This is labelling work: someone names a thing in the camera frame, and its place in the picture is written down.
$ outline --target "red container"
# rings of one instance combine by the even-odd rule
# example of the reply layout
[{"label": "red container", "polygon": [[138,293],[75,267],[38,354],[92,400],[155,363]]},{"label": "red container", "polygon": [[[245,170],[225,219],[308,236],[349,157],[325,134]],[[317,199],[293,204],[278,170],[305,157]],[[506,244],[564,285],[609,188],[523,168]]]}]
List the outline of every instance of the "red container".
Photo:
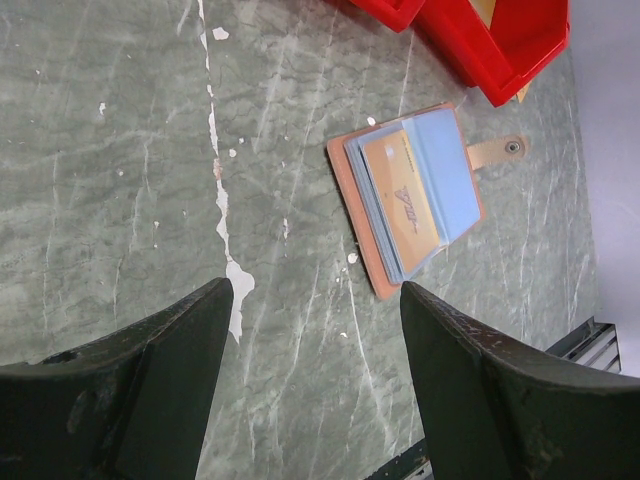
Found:
[{"label": "red container", "polygon": [[469,0],[351,0],[399,32],[415,21],[464,82],[505,104],[569,44],[569,0],[496,0],[487,28]]}]

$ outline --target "marble floor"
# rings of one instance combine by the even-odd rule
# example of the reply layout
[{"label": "marble floor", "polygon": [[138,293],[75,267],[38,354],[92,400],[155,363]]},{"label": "marble floor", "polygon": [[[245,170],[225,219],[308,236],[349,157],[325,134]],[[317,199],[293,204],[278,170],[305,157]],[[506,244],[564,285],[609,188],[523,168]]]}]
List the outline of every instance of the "marble floor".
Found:
[{"label": "marble floor", "polygon": [[539,348],[595,309],[564,54],[494,109],[347,2],[0,4],[0,363],[37,361],[217,276],[237,302],[200,479],[361,479],[422,437],[398,297],[372,294],[327,139],[452,101],[486,221],[417,282]]}]

